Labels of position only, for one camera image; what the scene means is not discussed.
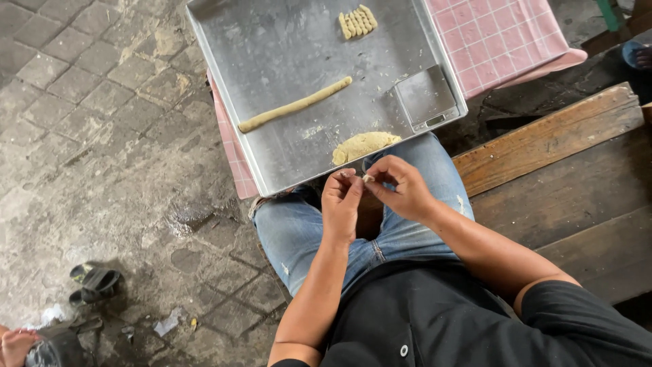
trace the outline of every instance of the pink checkered cloth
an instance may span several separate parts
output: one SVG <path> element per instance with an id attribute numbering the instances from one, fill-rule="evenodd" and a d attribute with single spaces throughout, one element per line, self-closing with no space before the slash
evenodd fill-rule
<path id="1" fill-rule="evenodd" d="M 569 48 L 546 0 L 426 0 L 466 99 L 586 60 Z M 211 72 L 215 112 L 240 199 L 258 195 Z"/>

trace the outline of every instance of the ripped jeans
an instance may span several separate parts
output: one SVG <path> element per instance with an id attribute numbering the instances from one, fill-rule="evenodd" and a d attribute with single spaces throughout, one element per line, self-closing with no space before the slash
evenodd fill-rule
<path id="1" fill-rule="evenodd" d="M 473 219 L 462 179 L 434 134 L 423 134 L 365 158 L 365 170 L 388 154 L 417 167 L 435 198 Z M 306 203 L 305 194 L 306 188 L 299 186 L 285 197 L 263 203 L 252 216 L 267 258 L 292 296 L 297 294 L 308 274 L 323 229 L 321 212 Z M 350 245 L 342 292 L 372 268 L 408 257 L 458 258 L 430 229 L 399 217 L 385 206 L 378 237 L 373 241 L 358 238 Z"/>

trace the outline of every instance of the black shirt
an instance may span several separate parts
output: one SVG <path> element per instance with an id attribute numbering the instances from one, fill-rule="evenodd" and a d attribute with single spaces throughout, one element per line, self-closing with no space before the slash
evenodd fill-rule
<path id="1" fill-rule="evenodd" d="M 585 289 L 534 285 L 520 322 L 454 261 L 376 267 L 342 299 L 328 338 L 321 366 L 652 366 L 652 333 Z"/>

